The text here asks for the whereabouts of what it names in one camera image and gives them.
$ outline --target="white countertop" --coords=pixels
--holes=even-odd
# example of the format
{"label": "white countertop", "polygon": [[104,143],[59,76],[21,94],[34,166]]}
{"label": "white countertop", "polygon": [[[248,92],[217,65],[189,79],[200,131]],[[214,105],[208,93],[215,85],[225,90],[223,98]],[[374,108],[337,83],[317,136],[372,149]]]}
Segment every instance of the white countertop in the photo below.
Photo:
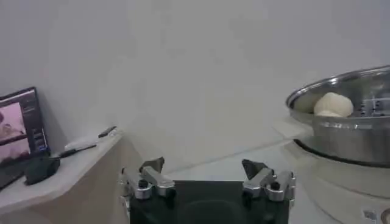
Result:
{"label": "white countertop", "polygon": [[[286,159],[283,153],[283,146],[288,143],[273,145],[258,150],[251,150],[234,156],[226,157],[195,166],[178,172],[169,173],[168,177],[173,180],[225,180],[244,181],[246,174],[242,168],[242,159],[264,162],[276,172],[282,170],[293,170],[293,166]],[[308,197],[305,189],[297,177],[296,203],[290,213],[290,224],[339,224],[321,209],[319,209]]]}
{"label": "white countertop", "polygon": [[57,173],[47,180],[26,186],[24,177],[0,192],[0,215],[53,200],[68,192],[116,143],[121,134],[107,137],[96,148],[61,159]]}

